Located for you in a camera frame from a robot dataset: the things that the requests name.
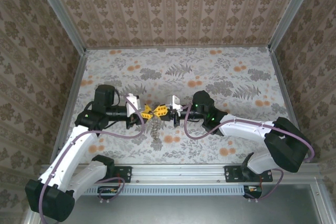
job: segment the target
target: floral wallpaper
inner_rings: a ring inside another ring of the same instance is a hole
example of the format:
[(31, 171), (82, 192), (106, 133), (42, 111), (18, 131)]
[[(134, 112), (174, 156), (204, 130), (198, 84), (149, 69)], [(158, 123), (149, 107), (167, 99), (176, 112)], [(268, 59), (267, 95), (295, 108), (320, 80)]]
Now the floral wallpaper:
[[(228, 113), (264, 121), (287, 117), (266, 47), (88, 50), (86, 54), (88, 61), (71, 127), (100, 84), (115, 86), (121, 95), (139, 95), (152, 109), (164, 104), (167, 95), (174, 94), (181, 104), (187, 104), (196, 91), (206, 90), (215, 106)], [(188, 131), (204, 134), (201, 123), (189, 122)], [(173, 121), (152, 118), (145, 127), (145, 134), (133, 140), (102, 135), (81, 162), (89, 163), (101, 154), (122, 164), (241, 163), (247, 154), (263, 148), (237, 137), (211, 135), (190, 140), (185, 136), (183, 121), (174, 128)], [(124, 122), (118, 122), (108, 131), (135, 135), (140, 127), (127, 130)]]
[(290, 0), (62, 0), (88, 48), (267, 44)]
[(304, 0), (276, 55), (336, 203), (336, 0)]
[(49, 163), (79, 56), (47, 0), (0, 0), (0, 223)]

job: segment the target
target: metal frame edge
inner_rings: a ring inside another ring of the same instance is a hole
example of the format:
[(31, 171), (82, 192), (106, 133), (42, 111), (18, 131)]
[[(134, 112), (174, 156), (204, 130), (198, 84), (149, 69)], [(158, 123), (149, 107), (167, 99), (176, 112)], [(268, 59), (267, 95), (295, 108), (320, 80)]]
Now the metal frame edge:
[(79, 59), (74, 81), (72, 82), (71, 90), (69, 93), (67, 105), (64, 109), (62, 121), (59, 126), (58, 134), (57, 134), (55, 145), (54, 145), (54, 150), (52, 151), (53, 153), (50, 158), (50, 163), (52, 163), (54, 159), (56, 158), (58, 148), (60, 147), (59, 145), (62, 144), (62, 140), (67, 139), (67, 134), (68, 134), (68, 130), (70, 127), (71, 118), (72, 118), (72, 113), (73, 113), (73, 110), (75, 108), (75, 104), (77, 101), (77, 95), (78, 95), (82, 77), (85, 71), (87, 59), (88, 59), (88, 56), (86, 55), (82, 55)]
[(286, 89), (285, 81), (283, 80), (281, 70), (280, 70), (280, 67), (279, 67), (279, 63), (278, 63), (278, 60), (277, 60), (277, 57), (276, 57), (276, 54), (275, 54), (274, 50), (270, 51), (270, 57), (271, 57), (271, 60), (272, 60), (272, 64), (273, 64), (273, 67), (274, 67), (275, 74), (276, 74), (277, 79), (278, 79), (278, 83), (279, 83), (279, 86), (280, 86), (280, 91), (281, 91), (283, 100), (284, 100), (285, 105), (286, 105), (289, 120), (299, 129), (299, 124), (298, 124), (298, 121), (296, 120), (294, 109), (293, 109), (293, 106), (290, 102), (290, 98), (289, 98), (289, 95), (288, 95), (288, 92), (287, 92), (287, 89)]
[(79, 55), (85, 54), (85, 43), (81, 39), (75, 25), (70, 19), (66, 9), (64, 8), (60, 0), (47, 0), (49, 5), (53, 8), (57, 18), (61, 22), (63, 28), (67, 32), (69, 38), (71, 39), (73, 45), (78, 51)]
[(273, 33), (271, 40), (269, 42), (271, 50), (275, 50), (282, 37), (284, 36), (285, 32), (287, 31), (290, 23), (294, 19), (297, 11), (299, 10), (303, 0), (290, 0), (275, 32)]

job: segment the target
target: patterned wall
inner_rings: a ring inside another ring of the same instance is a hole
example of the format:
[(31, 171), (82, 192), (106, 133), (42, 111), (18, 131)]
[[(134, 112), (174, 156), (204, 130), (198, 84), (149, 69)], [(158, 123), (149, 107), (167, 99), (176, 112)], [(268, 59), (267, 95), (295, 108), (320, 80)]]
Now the patterned wall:
[(49, 162), (78, 57), (47, 0), (0, 0), (0, 223)]
[(336, 201), (336, 0), (304, 0), (276, 55)]
[(290, 0), (62, 0), (90, 48), (267, 44)]

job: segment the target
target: floral tablecloth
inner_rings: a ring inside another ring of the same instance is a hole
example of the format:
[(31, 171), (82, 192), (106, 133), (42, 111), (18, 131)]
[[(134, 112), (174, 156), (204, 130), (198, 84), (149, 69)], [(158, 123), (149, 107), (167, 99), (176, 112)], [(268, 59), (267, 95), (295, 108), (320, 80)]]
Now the floral tablecloth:
[[(88, 61), (70, 129), (100, 84), (115, 86), (121, 95), (139, 95), (152, 109), (165, 103), (169, 94), (187, 104), (196, 91), (206, 90), (218, 109), (231, 114), (263, 121), (287, 117), (266, 47), (89, 50), (86, 54)], [(230, 136), (190, 140), (184, 134), (183, 123), (174, 128), (172, 121), (155, 117), (147, 121), (145, 134), (136, 139), (101, 135), (81, 162), (89, 163), (102, 154), (119, 164), (241, 163), (248, 153), (263, 148), (256, 142)], [(204, 134), (201, 123), (188, 122), (188, 131), (195, 136)], [(125, 123), (118, 122), (108, 131), (134, 135), (140, 127), (126, 130)]]

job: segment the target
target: gray leaf pattern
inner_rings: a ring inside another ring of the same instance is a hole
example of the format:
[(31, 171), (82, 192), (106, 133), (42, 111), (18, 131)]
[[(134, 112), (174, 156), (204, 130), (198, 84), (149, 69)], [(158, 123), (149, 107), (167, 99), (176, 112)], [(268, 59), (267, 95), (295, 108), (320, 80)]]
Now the gray leaf pattern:
[[(153, 110), (166, 102), (167, 95), (174, 94), (181, 104), (188, 104), (196, 91), (206, 90), (218, 109), (236, 116), (264, 121), (287, 117), (267, 48), (88, 50), (86, 54), (87, 66), (71, 127), (100, 84), (115, 86), (121, 95), (139, 95)], [(193, 141), (185, 136), (183, 124), (181, 120), (180, 127), (174, 128), (172, 121), (154, 116), (136, 139), (102, 135), (81, 162), (88, 163), (101, 154), (119, 164), (241, 163), (246, 154), (263, 148), (230, 136), (211, 135)], [(201, 124), (188, 122), (188, 132), (203, 135)], [(130, 136), (139, 133), (140, 126), (127, 130), (125, 123), (119, 122), (107, 131)]]

